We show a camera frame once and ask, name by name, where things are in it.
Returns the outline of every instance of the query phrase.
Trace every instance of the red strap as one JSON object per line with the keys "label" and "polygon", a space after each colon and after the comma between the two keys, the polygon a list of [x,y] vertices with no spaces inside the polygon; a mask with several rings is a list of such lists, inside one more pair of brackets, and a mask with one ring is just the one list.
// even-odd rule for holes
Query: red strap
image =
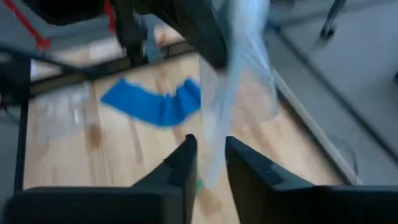
{"label": "red strap", "polygon": [[40,49],[47,49],[50,47],[51,40],[43,38],[30,24],[26,17],[21,13],[17,6],[12,2],[12,0],[3,0],[4,4],[8,9],[17,17],[17,19],[22,23],[22,25],[29,31],[29,33],[34,37],[36,45]]}
{"label": "red strap", "polygon": [[113,16],[113,9],[109,0],[105,0],[104,11],[109,17],[109,29],[111,31],[115,30],[115,20]]}

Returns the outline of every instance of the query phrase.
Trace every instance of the blue resistance band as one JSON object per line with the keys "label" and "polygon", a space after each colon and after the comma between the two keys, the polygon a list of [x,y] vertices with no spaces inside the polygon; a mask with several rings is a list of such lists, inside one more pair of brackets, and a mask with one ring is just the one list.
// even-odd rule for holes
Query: blue resistance band
{"label": "blue resistance band", "polygon": [[143,87],[120,79],[101,101],[128,115],[168,127],[180,124],[200,109],[200,89],[191,78],[178,86],[175,96],[151,93]]}

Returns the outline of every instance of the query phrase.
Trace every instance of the gray floor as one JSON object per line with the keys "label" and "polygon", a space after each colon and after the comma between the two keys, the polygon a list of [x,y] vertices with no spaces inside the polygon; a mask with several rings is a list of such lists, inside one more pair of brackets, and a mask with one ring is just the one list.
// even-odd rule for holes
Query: gray floor
{"label": "gray floor", "polygon": [[[338,18],[338,31],[327,44],[318,34],[332,0],[298,0],[289,7],[275,7],[274,22],[305,54],[321,75],[329,79],[395,150],[398,150],[398,86],[392,77],[398,70],[398,2],[395,0],[348,0]],[[68,27],[48,26],[26,8],[22,10],[54,48],[107,35],[106,18]],[[15,17],[0,4],[0,41],[35,49],[34,41]],[[304,104],[310,115],[338,146],[347,163],[355,153],[359,177],[364,184],[398,184],[398,167],[369,134],[322,87],[276,33],[267,35],[273,65]],[[0,113],[0,205],[12,194],[17,148],[17,126]]]}

